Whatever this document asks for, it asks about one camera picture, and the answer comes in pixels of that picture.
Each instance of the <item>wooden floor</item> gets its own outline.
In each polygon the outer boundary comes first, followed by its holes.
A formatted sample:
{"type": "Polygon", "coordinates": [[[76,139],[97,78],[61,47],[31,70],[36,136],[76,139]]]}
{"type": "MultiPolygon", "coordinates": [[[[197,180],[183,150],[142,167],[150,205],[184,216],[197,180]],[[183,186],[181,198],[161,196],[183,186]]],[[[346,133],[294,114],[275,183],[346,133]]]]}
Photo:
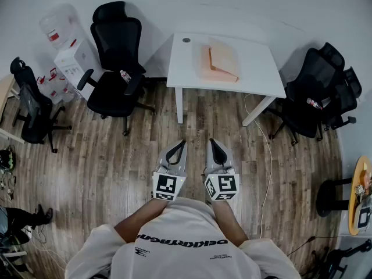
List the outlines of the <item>wooden floor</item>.
{"type": "MultiPolygon", "coordinates": [[[[207,90],[184,90],[184,124],[177,124],[174,90],[158,85],[142,101],[154,105],[158,114],[136,109],[130,117],[130,135],[123,137],[123,119],[90,111],[76,99],[66,105],[58,124],[71,124],[72,131],[55,131],[58,154],[45,145],[20,144],[0,138],[0,147],[15,146],[17,184],[15,199],[5,206],[33,212],[38,203],[54,208],[53,223],[45,226],[48,249],[66,261],[82,247],[91,230],[103,223],[116,224],[150,199],[152,172],[160,150],[185,139],[188,142],[188,179],[180,195],[205,199],[202,176],[205,146],[215,138],[232,149],[241,175],[241,193],[231,201],[234,213],[250,239],[259,238],[261,205],[270,174],[270,154],[255,123],[242,127],[246,117],[244,94],[207,90]]],[[[262,99],[248,96],[252,110],[262,99]]],[[[11,130],[12,115],[19,101],[8,102],[3,127],[11,130]]],[[[281,120],[270,113],[256,121],[265,134],[273,133],[281,120]]],[[[13,132],[20,134],[21,121],[13,132]]],[[[270,143],[273,176],[263,215],[263,237],[271,238],[284,253],[303,244],[309,237],[337,235],[339,214],[317,216],[314,203],[320,184],[341,178],[341,158],[337,135],[324,139],[299,137],[292,147],[284,129],[270,143]]],[[[33,239],[36,246],[42,245],[33,239]]],[[[290,256],[300,272],[312,262],[311,251],[334,246],[336,239],[320,238],[290,256]]],[[[37,278],[63,278],[63,271],[43,251],[28,243],[28,261],[37,278]]],[[[60,258],[56,261],[64,266],[60,258]]]]}

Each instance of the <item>white marker cube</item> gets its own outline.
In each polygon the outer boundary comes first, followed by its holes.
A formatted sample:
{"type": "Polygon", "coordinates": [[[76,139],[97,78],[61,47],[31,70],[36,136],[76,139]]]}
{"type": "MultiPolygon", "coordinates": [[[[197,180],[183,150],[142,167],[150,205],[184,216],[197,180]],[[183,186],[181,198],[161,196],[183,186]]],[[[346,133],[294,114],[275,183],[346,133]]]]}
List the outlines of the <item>white marker cube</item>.
{"type": "Polygon", "coordinates": [[[213,201],[232,199],[239,193],[239,174],[209,174],[204,185],[213,201]]]}
{"type": "Polygon", "coordinates": [[[165,199],[166,201],[174,201],[185,180],[185,177],[154,172],[152,176],[153,197],[165,199]]]}

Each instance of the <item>water bottle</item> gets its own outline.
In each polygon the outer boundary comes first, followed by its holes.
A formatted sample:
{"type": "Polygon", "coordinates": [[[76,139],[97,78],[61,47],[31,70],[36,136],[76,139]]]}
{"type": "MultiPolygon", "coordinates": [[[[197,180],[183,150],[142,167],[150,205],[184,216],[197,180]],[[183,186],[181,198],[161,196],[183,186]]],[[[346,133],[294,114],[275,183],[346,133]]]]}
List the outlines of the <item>water bottle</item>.
{"type": "Polygon", "coordinates": [[[308,98],[306,102],[307,102],[309,105],[314,106],[314,108],[316,108],[316,109],[320,109],[320,110],[323,109],[323,108],[319,105],[319,103],[317,103],[316,101],[314,101],[314,100],[312,100],[312,99],[310,99],[310,98],[308,98]]]}
{"type": "Polygon", "coordinates": [[[127,82],[127,84],[129,83],[129,81],[131,80],[131,77],[130,77],[130,75],[129,74],[127,74],[127,72],[126,71],[124,71],[124,70],[121,70],[120,71],[120,74],[121,74],[121,77],[123,78],[123,80],[124,81],[126,81],[127,82]]]}

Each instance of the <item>box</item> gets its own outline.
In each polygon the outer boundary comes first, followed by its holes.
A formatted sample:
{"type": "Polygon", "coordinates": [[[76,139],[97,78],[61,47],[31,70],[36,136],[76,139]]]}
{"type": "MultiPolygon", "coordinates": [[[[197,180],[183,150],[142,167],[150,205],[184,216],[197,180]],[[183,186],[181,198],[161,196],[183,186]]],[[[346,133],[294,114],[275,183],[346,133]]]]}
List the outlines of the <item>box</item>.
{"type": "MultiPolygon", "coordinates": [[[[87,40],[75,41],[70,48],[60,51],[54,63],[75,88],[88,69],[94,70],[91,78],[95,81],[104,73],[87,40]]],[[[93,89],[92,85],[86,83],[84,89],[79,92],[88,100],[93,89]]]]}

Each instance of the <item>black cable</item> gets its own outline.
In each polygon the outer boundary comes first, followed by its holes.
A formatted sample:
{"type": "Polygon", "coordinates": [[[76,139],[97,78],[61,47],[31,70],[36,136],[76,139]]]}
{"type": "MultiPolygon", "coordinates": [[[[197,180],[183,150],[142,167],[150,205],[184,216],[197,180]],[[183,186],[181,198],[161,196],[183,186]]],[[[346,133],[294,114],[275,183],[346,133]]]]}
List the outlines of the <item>black cable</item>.
{"type": "Polygon", "coordinates": [[[292,251],[287,256],[291,255],[292,253],[295,253],[297,250],[299,250],[300,248],[304,247],[307,243],[311,243],[315,239],[334,239],[334,238],[351,238],[351,237],[354,237],[354,236],[353,235],[337,235],[336,237],[315,237],[315,236],[312,236],[305,243],[303,243],[299,248],[297,248],[296,250],[292,251]]]}

